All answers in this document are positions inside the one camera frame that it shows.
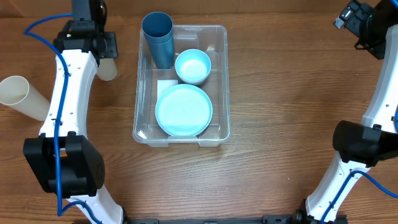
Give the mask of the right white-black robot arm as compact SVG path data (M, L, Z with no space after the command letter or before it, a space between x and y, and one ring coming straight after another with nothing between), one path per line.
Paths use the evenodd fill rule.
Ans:
M334 25L358 38L355 49L368 51L383 64L361 122L338 123L333 133L333 160L315 191L292 215L291 223L347 223L347 217L337 212L361 177L397 197L368 175L379 161L397 157L397 0L381 0L375 7L350 1Z

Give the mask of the blue plastic cup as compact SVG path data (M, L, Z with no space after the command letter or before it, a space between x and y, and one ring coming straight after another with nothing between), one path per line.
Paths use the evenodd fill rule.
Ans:
M155 38L147 35L146 41L157 68L172 68L174 64L174 36Z
M164 12L152 12L142 21L142 30L145 38L155 44L168 41L174 34L172 18Z

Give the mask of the clear plastic storage bin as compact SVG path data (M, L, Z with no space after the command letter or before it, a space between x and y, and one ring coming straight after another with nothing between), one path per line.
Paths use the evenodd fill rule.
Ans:
M162 80L182 81L174 68L159 69L152 59L146 39L139 40L136 105L133 138L151 147L167 147L171 143L197 143L201 147L217 147L231 133L229 103L228 33L222 25L175 25L175 54L188 49L204 51L211 60L211 71L200 88L210 97L213 115L208 127L196 136L170 136L158 125L155 105L165 90Z

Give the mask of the cream plastic cup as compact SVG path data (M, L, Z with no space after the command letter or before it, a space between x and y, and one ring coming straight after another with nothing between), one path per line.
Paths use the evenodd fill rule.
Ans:
M96 75L103 81L111 81L116 78L118 70L113 58L102 58L99 60L99 66Z
M1 104L26 116L44 121L50 103L22 76L11 76L1 82Z

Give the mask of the light blue plastic bowl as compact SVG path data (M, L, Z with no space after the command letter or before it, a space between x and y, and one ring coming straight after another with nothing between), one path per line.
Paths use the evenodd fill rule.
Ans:
M207 79L211 71L211 59L201 50L188 49L176 58L175 71L180 79Z

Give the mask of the pink plastic bowl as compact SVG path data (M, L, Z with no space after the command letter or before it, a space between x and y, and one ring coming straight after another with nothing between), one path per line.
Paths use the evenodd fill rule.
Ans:
M181 79L181 81L183 81L184 83L189 84L189 85L201 85L201 84L203 84L203 83L206 82L206 78L201 79L201 80L186 80L186 79Z

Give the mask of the grey plastic bowl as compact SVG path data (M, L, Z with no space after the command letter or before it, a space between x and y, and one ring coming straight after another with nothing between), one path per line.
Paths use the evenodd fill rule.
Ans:
M200 85L204 84L206 81L202 80L200 82L188 82L188 81L183 81L183 82L184 82L184 84L200 86Z

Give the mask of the light blue plastic plate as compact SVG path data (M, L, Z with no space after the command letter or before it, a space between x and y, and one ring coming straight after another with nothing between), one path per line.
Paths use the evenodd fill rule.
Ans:
M213 104L199 87L178 84L166 89L155 105L158 125L170 136L196 136L210 124Z

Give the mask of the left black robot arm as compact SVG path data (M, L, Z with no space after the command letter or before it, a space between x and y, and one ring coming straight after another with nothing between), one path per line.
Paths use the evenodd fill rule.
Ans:
M53 42L24 35L55 53L56 77L48 114L36 138L24 141L23 153L39 184L57 196L57 215L78 207L90 223L126 223L124 209L106 189L102 155L89 142L86 118L90 90L100 64L118 57L116 34L106 32L104 1L73 1L69 21Z

